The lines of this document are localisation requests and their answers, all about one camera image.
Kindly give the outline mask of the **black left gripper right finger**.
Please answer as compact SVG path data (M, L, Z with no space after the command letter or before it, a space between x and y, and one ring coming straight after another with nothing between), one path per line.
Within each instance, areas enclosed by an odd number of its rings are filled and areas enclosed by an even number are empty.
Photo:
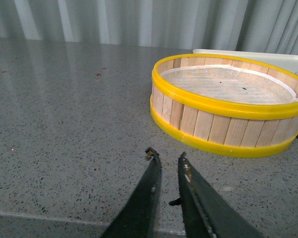
M188 238L262 238L200 175L182 153L178 158L180 198L169 205L181 205Z

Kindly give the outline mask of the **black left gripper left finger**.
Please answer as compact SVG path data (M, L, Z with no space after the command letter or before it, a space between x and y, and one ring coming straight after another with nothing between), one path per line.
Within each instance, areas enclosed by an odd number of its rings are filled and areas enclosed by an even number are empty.
M158 224L161 189L159 154L147 148L146 159L151 160L124 208L101 235L103 238L154 238Z

